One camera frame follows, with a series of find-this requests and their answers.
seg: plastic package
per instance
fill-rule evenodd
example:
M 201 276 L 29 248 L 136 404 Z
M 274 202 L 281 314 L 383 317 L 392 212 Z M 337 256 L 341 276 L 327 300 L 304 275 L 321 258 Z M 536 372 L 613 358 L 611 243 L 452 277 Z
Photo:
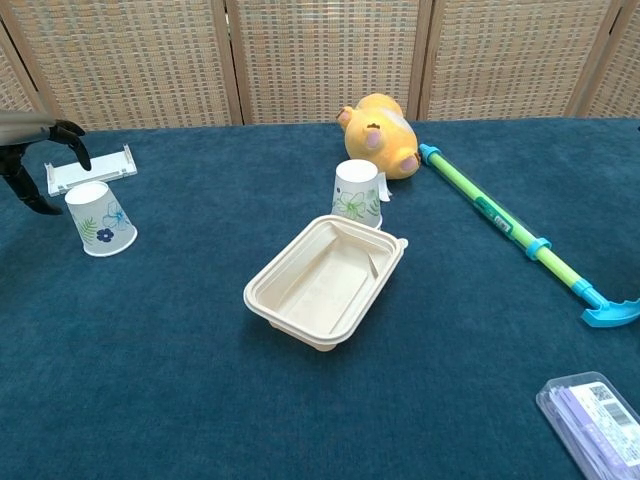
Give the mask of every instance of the plastic package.
M 640 417 L 604 375 L 550 380 L 536 403 L 586 478 L 640 479 Z

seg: wicker panel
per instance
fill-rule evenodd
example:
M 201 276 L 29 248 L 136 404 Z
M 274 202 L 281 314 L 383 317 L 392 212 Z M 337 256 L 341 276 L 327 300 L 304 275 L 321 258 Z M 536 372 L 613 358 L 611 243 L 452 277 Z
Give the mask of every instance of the wicker panel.
M 335 121 L 340 107 L 373 92 L 406 111 L 419 3 L 228 2 L 245 121 Z
M 66 118 L 90 129 L 231 123 L 210 0 L 10 4 Z
M 640 7 L 606 67 L 589 116 L 640 117 Z
M 426 119 L 563 115 L 609 7 L 602 0 L 443 2 L 425 73 Z
M 27 95 L 25 86 L 20 83 L 14 66 L 9 60 L 9 52 L 5 51 L 4 46 L 0 46 L 0 109 L 37 110 Z

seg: blue flower print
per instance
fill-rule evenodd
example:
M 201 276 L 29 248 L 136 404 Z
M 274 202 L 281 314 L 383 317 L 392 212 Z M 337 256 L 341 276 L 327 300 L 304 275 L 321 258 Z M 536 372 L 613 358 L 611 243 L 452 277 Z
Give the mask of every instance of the blue flower print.
M 109 243 L 113 238 L 113 232 L 109 228 L 98 230 L 98 232 L 96 233 L 96 238 L 101 242 Z
M 126 230 L 127 226 L 131 225 L 118 202 L 109 202 L 107 214 L 102 217 L 102 224 L 107 228 L 115 228 L 120 231 Z

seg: yellow plush toy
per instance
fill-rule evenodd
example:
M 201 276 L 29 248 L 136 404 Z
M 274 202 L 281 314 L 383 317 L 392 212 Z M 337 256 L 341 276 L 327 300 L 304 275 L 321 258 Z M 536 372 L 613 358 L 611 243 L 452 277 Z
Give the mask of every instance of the yellow plush toy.
M 418 139 L 393 98 L 373 93 L 338 114 L 351 158 L 369 160 L 389 179 L 407 178 L 420 166 Z

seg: upside-down paper cup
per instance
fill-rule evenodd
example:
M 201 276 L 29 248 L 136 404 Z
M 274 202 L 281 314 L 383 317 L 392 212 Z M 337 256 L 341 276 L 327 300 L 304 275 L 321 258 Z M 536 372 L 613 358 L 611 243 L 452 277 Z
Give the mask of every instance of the upside-down paper cup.
M 380 228 L 378 167 L 368 160 L 346 160 L 336 167 L 333 215 Z
M 77 185 L 64 199 L 87 254 L 94 257 L 115 255 L 138 236 L 138 230 L 104 182 Z

